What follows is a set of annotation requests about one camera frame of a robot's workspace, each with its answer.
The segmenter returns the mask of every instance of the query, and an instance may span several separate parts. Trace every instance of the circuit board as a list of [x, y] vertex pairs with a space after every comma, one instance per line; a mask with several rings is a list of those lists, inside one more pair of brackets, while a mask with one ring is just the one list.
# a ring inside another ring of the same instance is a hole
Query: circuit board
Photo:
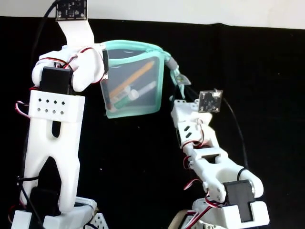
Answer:
[[223, 96], [223, 91], [201, 91], [199, 94], [199, 113], [210, 112], [217, 113], [220, 112], [220, 105]]
[[56, 21], [87, 20], [87, 0], [61, 0], [56, 6]]

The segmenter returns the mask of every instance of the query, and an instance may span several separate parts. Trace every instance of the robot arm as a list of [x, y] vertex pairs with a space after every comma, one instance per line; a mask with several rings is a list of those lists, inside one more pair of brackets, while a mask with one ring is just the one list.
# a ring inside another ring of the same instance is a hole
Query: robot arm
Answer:
[[99, 44], [79, 48], [64, 46], [60, 51], [51, 51], [40, 56], [32, 71], [32, 81], [36, 87], [40, 86], [44, 67], [71, 69], [72, 87], [74, 91], [82, 92], [90, 84], [108, 78], [104, 67], [107, 60], [107, 52]]
[[175, 100], [171, 112], [188, 167], [194, 170], [203, 182], [206, 196], [209, 195], [193, 204], [197, 222], [201, 219], [205, 224], [226, 229], [267, 225], [266, 204], [255, 200], [264, 192], [261, 180], [233, 162], [219, 147], [215, 131], [209, 126], [212, 114], [199, 112], [201, 102]]

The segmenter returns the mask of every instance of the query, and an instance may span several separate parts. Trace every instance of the white wall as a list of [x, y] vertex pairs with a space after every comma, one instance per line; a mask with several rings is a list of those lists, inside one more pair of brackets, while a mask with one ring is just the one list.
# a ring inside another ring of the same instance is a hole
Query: white wall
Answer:
[[[0, 16], [41, 17], [52, 1], [0, 0]], [[89, 18], [305, 29], [305, 0], [88, 0], [88, 9]]]

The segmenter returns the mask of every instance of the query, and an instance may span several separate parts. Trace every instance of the pencil case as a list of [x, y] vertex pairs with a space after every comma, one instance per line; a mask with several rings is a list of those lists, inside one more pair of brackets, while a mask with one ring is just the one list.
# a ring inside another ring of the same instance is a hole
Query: pencil case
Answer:
[[144, 42], [114, 40], [102, 45], [109, 61], [108, 79], [100, 82], [107, 117], [159, 111], [164, 62], [169, 60], [169, 53]]

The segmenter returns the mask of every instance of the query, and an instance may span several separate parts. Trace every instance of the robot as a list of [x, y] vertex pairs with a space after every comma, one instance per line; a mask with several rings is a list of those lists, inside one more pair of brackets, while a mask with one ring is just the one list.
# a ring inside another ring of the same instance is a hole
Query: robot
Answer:
[[[71, 12], [67, 8], [70, 4], [78, 6], [77, 10]], [[97, 212], [97, 203], [77, 197], [85, 103], [81, 92], [108, 79], [107, 50], [94, 42], [86, 1], [57, 0], [55, 5], [56, 21], [67, 45], [40, 56], [32, 71], [29, 113], [23, 114], [30, 118], [27, 151], [24, 174], [18, 180], [20, 201], [28, 210], [15, 212], [11, 228], [108, 229], [103, 214]], [[173, 68], [175, 60], [166, 65]], [[204, 198], [196, 200], [192, 210], [178, 213], [182, 217], [178, 223], [175, 218], [170, 229], [243, 229], [269, 224], [267, 206], [257, 200], [264, 192], [261, 180], [229, 158], [209, 126], [212, 113], [219, 112], [221, 99], [222, 91], [216, 89], [201, 92], [191, 103], [172, 98], [171, 116], [180, 148], [186, 154], [183, 163], [198, 176], [185, 189], [195, 181], [202, 182]], [[54, 122], [61, 124], [58, 137], [51, 133]], [[61, 178], [59, 196], [37, 188], [39, 172], [50, 156]], [[42, 198], [50, 199], [49, 203], [36, 208], [35, 203]]]

